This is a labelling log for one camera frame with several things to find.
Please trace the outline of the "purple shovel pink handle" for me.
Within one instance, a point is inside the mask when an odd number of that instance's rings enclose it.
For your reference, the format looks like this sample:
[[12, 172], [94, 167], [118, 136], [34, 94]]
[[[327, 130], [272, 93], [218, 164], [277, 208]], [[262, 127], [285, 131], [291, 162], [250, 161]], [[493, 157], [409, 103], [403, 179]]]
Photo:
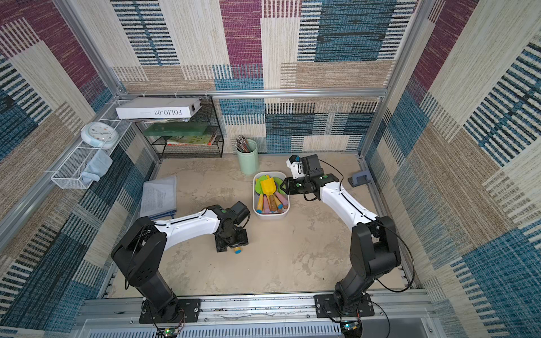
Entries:
[[271, 213], [269, 197], [267, 195], [263, 196], [263, 212], [265, 214], [270, 214]]
[[283, 206], [283, 209], [288, 209], [289, 202], [285, 195], [280, 194], [280, 192], [276, 192], [275, 197], [277, 197], [280, 200], [280, 203]]

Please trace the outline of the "yellow shovel wooden handle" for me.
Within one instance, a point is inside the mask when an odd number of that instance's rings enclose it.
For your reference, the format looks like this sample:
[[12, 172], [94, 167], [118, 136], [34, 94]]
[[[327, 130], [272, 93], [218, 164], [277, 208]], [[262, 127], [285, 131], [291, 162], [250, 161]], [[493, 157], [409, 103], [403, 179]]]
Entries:
[[269, 197], [271, 212], [277, 213], [278, 206], [274, 198], [274, 194], [276, 192], [276, 183], [274, 182], [273, 178], [270, 177], [266, 181], [262, 182], [262, 186], [263, 186], [264, 195], [267, 195]]

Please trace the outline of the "green shovel wooden handle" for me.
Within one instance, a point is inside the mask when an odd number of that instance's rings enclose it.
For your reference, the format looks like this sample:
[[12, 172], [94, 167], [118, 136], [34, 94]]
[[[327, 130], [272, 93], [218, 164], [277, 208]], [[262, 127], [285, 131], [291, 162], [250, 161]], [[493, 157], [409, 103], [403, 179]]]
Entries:
[[279, 177], [274, 177], [273, 179], [274, 179], [274, 182], [276, 183], [276, 189], [277, 189], [277, 191], [278, 191], [280, 194], [285, 195], [284, 190], [282, 190], [282, 189], [280, 188], [280, 185], [283, 183], [283, 179], [281, 179], [281, 178], [279, 178]]

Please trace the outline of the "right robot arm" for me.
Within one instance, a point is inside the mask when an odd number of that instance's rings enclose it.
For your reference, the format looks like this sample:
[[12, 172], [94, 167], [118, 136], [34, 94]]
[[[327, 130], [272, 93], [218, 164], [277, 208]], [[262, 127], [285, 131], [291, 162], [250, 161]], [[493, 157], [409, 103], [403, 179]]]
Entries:
[[317, 155], [287, 160], [292, 175], [280, 184], [288, 195], [313, 194], [311, 201], [322, 201], [351, 230], [349, 260], [351, 268], [335, 286], [333, 300], [326, 308], [339, 314], [363, 314], [370, 303], [368, 289], [402, 263], [394, 221], [379, 217], [362, 206], [343, 187], [342, 180], [324, 173]]

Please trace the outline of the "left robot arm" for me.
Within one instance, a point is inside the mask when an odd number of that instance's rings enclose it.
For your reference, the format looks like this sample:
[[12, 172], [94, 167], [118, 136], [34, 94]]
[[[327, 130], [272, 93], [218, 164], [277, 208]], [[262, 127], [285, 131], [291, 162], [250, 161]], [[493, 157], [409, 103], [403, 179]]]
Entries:
[[179, 299], [159, 272], [163, 253], [196, 237], [213, 235], [216, 251], [226, 252], [249, 244], [246, 224], [249, 209], [240, 201], [230, 208], [212, 205], [169, 221], [138, 218], [111, 252], [125, 278], [143, 297], [141, 324], [195, 323], [201, 301]]

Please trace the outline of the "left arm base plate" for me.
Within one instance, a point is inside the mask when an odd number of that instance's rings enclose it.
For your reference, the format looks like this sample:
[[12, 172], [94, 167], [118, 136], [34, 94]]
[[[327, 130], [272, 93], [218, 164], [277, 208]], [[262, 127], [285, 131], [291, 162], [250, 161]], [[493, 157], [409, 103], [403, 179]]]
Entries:
[[157, 310], [144, 299], [139, 324], [196, 323], [200, 309], [201, 299], [176, 299], [162, 310]]

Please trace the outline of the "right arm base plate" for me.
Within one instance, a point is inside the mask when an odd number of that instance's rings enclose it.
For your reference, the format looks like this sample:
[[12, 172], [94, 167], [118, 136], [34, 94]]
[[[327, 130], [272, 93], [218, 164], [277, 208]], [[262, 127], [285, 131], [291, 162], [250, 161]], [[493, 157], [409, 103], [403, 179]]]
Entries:
[[342, 299], [336, 294], [316, 294], [314, 304], [317, 318], [358, 318], [375, 315], [369, 294], [348, 299]]

